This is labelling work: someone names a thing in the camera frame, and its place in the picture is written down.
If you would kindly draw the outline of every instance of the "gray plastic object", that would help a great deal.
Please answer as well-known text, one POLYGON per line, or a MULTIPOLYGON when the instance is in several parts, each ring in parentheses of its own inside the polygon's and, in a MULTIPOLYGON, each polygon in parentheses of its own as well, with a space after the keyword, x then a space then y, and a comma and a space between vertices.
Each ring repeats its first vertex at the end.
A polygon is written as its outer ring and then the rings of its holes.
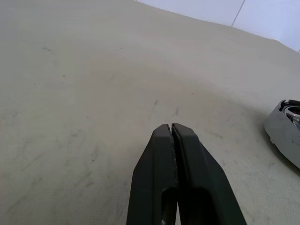
POLYGON ((270 140, 295 166, 300 168, 300 102, 281 101, 264 124, 270 140))

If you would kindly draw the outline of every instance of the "beige fabric surface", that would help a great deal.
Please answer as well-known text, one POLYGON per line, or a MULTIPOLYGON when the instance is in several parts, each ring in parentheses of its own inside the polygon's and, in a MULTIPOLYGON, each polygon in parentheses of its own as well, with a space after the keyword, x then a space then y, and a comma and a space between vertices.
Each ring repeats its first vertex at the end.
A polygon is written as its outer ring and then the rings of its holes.
POLYGON ((161 124, 192 128, 248 225, 300 223, 300 173, 263 122, 300 55, 131 0, 0 3, 0 224, 124 225, 161 124))

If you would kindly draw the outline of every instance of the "tabletop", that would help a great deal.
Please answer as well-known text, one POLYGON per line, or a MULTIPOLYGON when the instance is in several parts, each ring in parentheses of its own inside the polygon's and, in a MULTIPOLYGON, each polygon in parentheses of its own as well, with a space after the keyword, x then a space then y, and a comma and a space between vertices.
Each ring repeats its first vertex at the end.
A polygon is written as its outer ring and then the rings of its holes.
POLYGON ((133 169, 171 123, 248 225, 299 223, 300 172, 263 129, 300 99, 297 52, 133 0, 3 0, 0 30, 1 224, 124 225, 133 169))

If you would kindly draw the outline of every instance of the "silver object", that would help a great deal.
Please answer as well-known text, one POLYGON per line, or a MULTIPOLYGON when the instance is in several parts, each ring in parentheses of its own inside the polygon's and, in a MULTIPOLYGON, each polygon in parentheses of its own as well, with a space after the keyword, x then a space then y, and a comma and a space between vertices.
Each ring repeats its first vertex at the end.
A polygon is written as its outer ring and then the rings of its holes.
POLYGON ((300 168, 300 102, 281 101, 265 121, 264 128, 278 150, 300 168))

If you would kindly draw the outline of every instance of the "white wall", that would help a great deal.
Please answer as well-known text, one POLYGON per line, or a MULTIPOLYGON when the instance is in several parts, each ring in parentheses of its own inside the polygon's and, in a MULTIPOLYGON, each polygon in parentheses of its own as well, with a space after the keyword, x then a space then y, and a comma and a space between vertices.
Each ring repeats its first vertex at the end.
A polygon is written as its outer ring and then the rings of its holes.
POLYGON ((138 1, 199 20, 233 26, 300 50, 299 0, 138 1))

